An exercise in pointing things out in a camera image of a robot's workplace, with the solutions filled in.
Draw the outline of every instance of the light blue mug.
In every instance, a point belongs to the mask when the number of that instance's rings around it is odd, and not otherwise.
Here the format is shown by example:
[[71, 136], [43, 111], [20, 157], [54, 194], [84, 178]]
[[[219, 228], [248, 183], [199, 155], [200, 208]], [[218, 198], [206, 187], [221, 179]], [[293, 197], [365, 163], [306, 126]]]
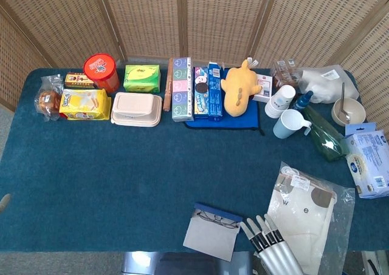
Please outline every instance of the light blue mug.
[[301, 113], [297, 110], [285, 110], [277, 123], [273, 127], [273, 133], [278, 138], [287, 138], [302, 127], [306, 127], [304, 134], [307, 135], [311, 131], [312, 123], [305, 120]]

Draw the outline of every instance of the green tissue box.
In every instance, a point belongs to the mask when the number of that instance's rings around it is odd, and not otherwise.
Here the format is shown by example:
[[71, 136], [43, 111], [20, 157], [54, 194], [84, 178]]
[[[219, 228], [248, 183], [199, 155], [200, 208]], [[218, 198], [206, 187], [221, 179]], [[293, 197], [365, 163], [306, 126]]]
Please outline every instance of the green tissue box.
[[159, 93], [159, 65], [127, 65], [124, 89], [127, 92]]

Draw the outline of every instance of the woven room divider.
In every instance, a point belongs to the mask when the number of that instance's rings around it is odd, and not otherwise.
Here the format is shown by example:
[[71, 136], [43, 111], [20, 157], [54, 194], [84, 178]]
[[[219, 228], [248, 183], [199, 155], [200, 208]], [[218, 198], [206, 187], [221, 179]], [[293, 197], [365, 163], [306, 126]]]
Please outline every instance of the woven room divider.
[[369, 120], [389, 133], [388, 66], [379, 65], [388, 58], [388, 1], [0, 0], [0, 103], [15, 109], [32, 69], [81, 67], [96, 52], [230, 66], [254, 56], [261, 67], [294, 57], [299, 66], [350, 70]]

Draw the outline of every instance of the yellow snack package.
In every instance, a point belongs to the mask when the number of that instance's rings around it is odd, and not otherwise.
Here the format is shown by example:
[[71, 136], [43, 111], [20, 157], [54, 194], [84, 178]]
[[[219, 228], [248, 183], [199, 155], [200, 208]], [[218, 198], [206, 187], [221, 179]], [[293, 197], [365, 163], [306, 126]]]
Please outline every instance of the yellow snack package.
[[68, 120], [108, 120], [111, 98], [102, 90], [64, 89], [60, 113]]

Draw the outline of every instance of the white food container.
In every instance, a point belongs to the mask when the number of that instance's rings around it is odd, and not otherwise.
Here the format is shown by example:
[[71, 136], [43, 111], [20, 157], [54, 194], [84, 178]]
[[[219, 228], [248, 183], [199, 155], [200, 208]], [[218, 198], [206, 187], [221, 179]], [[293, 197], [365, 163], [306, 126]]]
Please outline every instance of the white food container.
[[118, 125], [152, 127], [159, 123], [162, 98], [145, 93], [117, 93], [111, 122]]

